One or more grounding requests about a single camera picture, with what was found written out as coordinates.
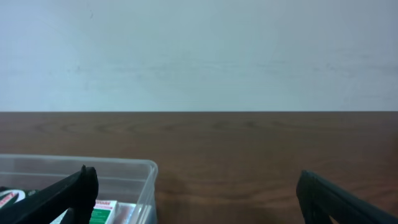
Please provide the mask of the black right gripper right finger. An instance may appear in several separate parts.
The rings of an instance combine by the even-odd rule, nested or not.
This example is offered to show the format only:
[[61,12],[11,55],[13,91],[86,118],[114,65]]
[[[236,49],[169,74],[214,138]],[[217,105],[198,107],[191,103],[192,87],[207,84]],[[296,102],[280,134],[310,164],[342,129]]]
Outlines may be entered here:
[[397,224],[396,217],[308,170],[301,172],[296,195],[306,224]]

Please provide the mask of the blue white medicine box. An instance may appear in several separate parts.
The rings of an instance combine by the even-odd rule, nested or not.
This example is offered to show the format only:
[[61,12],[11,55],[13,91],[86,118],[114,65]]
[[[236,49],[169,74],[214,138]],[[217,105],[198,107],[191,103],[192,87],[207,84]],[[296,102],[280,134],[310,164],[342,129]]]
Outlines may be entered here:
[[136,221],[135,203],[118,202],[115,210],[114,224],[133,224]]

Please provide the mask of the dark green round-label box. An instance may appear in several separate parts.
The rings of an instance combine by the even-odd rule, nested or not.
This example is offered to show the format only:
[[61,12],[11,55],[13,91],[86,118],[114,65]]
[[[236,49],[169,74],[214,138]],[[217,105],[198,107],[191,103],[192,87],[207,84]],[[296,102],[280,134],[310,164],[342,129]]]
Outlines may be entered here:
[[0,197],[1,204],[0,208],[10,207],[11,205],[24,200],[28,197],[39,192],[39,190],[26,190],[26,189],[13,189],[8,187],[1,187]]

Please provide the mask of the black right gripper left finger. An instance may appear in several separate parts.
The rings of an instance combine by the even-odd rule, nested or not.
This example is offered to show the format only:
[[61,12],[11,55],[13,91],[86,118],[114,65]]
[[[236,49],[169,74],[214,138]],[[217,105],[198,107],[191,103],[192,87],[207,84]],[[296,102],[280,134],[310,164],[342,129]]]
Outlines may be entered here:
[[96,169],[82,166],[36,194],[1,208],[1,223],[51,223],[64,213],[62,223],[89,224],[98,192]]

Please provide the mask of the white green toothpaste box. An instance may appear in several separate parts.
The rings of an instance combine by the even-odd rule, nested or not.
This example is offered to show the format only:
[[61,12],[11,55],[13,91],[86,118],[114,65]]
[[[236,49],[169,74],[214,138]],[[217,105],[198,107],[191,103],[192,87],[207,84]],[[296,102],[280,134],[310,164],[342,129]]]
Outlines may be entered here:
[[[116,215],[116,200],[96,200],[96,204],[91,213],[89,224],[110,224]],[[51,224],[70,223],[72,209],[65,210],[60,216],[51,222]]]

